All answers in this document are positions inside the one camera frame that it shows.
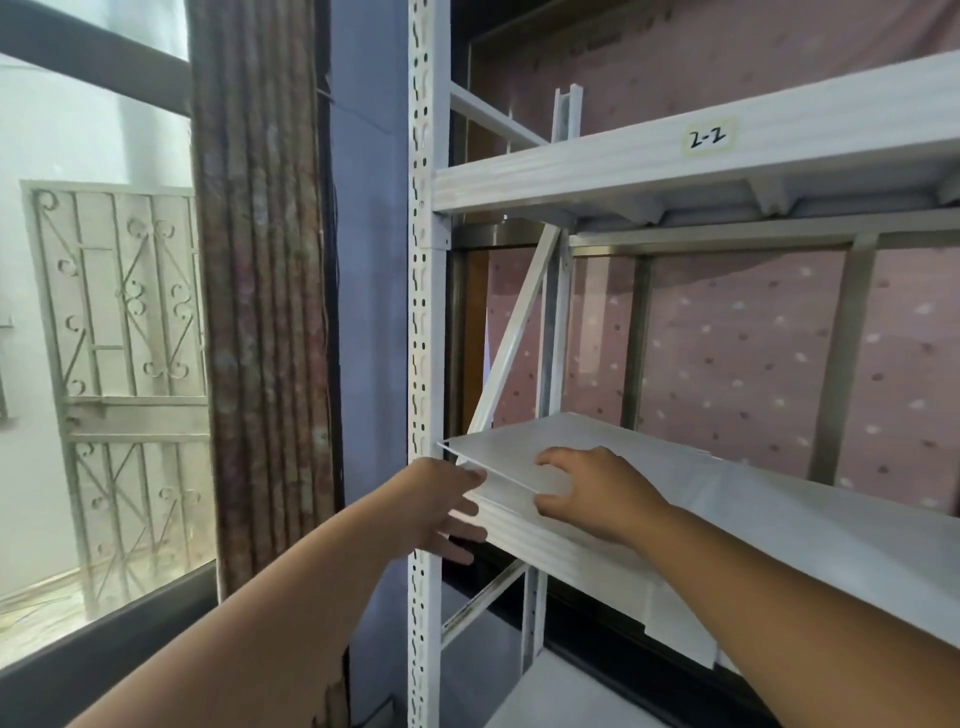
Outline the white ornamental metal gate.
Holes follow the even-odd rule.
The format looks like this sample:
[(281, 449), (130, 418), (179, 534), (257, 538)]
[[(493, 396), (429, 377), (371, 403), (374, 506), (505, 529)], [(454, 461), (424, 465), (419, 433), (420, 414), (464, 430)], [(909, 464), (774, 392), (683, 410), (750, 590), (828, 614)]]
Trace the white ornamental metal gate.
[(216, 557), (195, 196), (48, 180), (21, 189), (94, 621)]

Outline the person's right forearm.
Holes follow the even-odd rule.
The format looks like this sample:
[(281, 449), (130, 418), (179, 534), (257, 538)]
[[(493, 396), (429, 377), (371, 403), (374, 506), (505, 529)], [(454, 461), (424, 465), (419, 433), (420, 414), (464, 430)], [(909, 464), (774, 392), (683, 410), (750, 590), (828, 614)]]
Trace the person's right forearm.
[(783, 728), (960, 728), (960, 650), (689, 512), (631, 506), (624, 539)]

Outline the person's left hand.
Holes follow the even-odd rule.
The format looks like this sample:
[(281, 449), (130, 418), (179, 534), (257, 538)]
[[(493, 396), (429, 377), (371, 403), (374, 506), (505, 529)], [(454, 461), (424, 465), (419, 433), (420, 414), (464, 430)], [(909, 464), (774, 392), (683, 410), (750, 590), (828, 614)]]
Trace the person's left hand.
[(450, 522), (448, 513), (450, 504), (468, 499), (486, 479), (485, 469), (432, 457), (418, 458), (404, 467), (382, 488), (394, 554), (431, 554), (430, 536), (446, 536), (458, 545), (460, 541), (485, 543), (484, 527), (466, 519)]

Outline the dark window frame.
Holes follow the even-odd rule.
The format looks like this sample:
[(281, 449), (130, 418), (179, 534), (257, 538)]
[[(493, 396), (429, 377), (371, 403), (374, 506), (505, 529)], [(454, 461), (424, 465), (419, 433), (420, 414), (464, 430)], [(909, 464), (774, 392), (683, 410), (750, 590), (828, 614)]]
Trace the dark window frame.
[(87, 617), (21, 184), (194, 192), (188, 110), (143, 100), (163, 76), (129, 59), (188, 62), (187, 0), (13, 1), (7, 20), (0, 0), (0, 728), (61, 728), (214, 607), (216, 557)]

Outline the handwritten paper label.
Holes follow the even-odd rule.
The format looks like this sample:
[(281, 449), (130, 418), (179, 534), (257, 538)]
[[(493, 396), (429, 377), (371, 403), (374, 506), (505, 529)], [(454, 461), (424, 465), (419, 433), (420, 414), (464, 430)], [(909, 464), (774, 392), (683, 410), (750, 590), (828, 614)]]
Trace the handwritten paper label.
[(733, 151), (738, 143), (738, 127), (736, 117), (701, 119), (684, 130), (679, 149), (691, 158)]

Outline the white metal shelving rack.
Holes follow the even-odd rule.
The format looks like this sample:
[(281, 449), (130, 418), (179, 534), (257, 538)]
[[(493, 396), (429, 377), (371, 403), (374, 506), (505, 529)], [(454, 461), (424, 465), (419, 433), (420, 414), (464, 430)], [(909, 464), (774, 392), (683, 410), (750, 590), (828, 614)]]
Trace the white metal shelving rack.
[[(569, 237), (960, 208), (960, 50), (930, 54), (750, 98), (582, 132), (585, 89), (557, 88), (548, 133), (523, 125), (453, 78), (451, 0), (408, 0), (410, 459), (499, 428), (476, 427), (492, 397), (500, 328), (484, 367), (461, 378), (461, 435), (442, 440), (458, 251), (474, 304), (545, 226)], [(739, 121), (732, 151), (686, 156), (686, 128)], [(441, 565), (418, 553), (408, 576), (410, 728), (439, 728), (441, 660), (503, 595), (519, 603), (519, 665), (485, 728), (773, 728), (740, 670), (703, 666), (644, 626), (501, 548), (509, 564), (449, 620)]]

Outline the silver metal frame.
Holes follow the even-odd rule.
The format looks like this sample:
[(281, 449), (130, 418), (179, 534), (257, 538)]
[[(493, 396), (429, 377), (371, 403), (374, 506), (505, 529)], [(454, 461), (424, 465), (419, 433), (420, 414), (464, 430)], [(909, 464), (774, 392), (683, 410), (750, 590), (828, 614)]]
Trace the silver metal frame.
[(546, 225), (474, 304), (458, 250), (441, 440), (564, 412), (935, 511), (960, 492), (960, 207), (630, 230)]

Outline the pink dotted curtain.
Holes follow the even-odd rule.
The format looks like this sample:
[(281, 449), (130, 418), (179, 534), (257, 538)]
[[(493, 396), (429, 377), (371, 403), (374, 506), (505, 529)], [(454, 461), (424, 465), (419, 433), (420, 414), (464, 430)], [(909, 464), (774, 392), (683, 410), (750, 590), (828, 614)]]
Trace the pink dotted curtain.
[[(540, 134), (584, 88), (591, 135), (960, 50), (960, 0), (452, 0), (454, 76)], [(574, 268), (563, 408), (807, 477), (842, 250), (589, 258)], [(960, 515), (960, 249), (871, 260), (825, 482)]]

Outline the person's right hand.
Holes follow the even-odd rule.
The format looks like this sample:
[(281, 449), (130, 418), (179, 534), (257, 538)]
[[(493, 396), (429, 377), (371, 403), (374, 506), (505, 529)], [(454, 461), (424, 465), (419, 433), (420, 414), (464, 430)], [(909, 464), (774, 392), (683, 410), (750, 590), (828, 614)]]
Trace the person's right hand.
[(654, 554), (673, 507), (623, 457), (604, 446), (552, 446), (539, 453), (535, 463), (568, 476), (565, 495), (576, 494), (580, 522), (566, 525), (645, 557)]

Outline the brown striped curtain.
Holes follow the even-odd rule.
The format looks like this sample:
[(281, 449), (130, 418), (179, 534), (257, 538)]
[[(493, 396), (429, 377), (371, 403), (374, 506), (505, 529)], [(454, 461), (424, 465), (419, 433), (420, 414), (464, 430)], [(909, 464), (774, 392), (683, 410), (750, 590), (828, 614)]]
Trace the brown striped curtain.
[(187, 0), (225, 601), (343, 506), (330, 0)]

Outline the thin white panel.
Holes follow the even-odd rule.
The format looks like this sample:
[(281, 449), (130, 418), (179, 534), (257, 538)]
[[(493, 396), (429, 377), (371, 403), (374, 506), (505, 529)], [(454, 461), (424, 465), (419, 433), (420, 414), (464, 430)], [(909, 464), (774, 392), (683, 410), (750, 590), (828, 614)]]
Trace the thin white panel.
[(725, 470), (719, 459), (691, 447), (569, 412), (439, 444), (502, 480), (534, 493), (555, 495), (569, 491), (567, 476), (556, 467), (536, 463), (537, 455), (551, 447), (580, 451), (604, 447), (624, 458), (672, 504), (692, 504), (701, 491), (723, 479)]

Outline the person's left forearm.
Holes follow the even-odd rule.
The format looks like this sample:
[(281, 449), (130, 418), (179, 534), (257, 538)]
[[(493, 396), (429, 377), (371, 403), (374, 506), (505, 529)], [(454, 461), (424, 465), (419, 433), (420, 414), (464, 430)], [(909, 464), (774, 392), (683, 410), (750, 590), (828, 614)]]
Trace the person's left forearm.
[(67, 728), (319, 728), (390, 562), (409, 552), (387, 487), (318, 527)]

